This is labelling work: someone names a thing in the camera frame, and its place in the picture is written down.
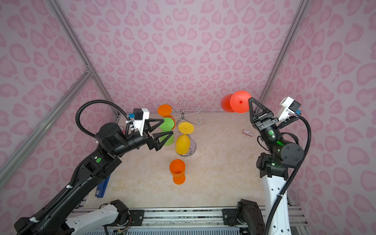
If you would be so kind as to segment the red wine glass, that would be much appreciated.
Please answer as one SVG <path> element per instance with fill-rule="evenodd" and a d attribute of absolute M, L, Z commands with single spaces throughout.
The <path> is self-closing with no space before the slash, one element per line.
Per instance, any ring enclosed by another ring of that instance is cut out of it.
<path fill-rule="evenodd" d="M 246 91 L 238 91 L 226 95 L 221 101 L 221 107 L 228 113 L 246 113 L 250 110 L 248 100 L 252 98 Z"/>

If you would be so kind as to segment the yellow wine glass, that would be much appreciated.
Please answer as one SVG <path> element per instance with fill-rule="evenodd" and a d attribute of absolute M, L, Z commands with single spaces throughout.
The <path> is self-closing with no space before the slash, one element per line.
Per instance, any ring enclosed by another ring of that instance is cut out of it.
<path fill-rule="evenodd" d="M 189 153 L 191 146 L 190 134 L 194 132 L 194 126 L 189 122 L 182 122 L 178 126 L 181 135 L 177 138 L 175 151 L 180 155 Z"/>

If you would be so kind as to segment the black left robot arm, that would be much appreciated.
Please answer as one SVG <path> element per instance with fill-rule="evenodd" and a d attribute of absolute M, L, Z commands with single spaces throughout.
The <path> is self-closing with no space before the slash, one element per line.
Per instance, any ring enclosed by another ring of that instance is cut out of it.
<path fill-rule="evenodd" d="M 19 235 L 82 235 L 97 227 L 110 224 L 123 225 L 129 221 L 127 207 L 119 200 L 101 210 L 78 218 L 68 216 L 81 200 L 102 183 L 121 164 L 121 156 L 143 145 L 149 149 L 160 150 L 172 131 L 149 134 L 163 123 L 163 119 L 152 119 L 151 126 L 141 134 L 126 139 L 120 126 L 110 122 L 95 134 L 99 142 L 93 153 L 82 160 L 73 171 L 69 183 L 59 194 L 31 217 L 22 217 L 14 225 Z"/>

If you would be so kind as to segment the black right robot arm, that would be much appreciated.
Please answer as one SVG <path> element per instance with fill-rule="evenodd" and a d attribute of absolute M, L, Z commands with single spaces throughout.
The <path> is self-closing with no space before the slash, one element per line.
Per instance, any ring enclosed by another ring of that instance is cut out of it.
<path fill-rule="evenodd" d="M 227 226 L 245 224 L 250 235 L 290 235 L 292 233 L 288 214 L 288 199 L 285 196 L 311 143 L 311 129 L 299 110 L 300 103 L 285 97 L 277 115 L 254 98 L 249 98 L 252 126 L 259 132 L 258 141 L 263 141 L 265 152 L 257 159 L 256 167 L 262 181 L 265 200 L 265 216 L 254 201 L 242 199 L 236 209 L 223 209 L 223 223 Z M 299 139 L 281 129 L 301 120 L 307 128 L 307 143 L 301 147 Z"/>

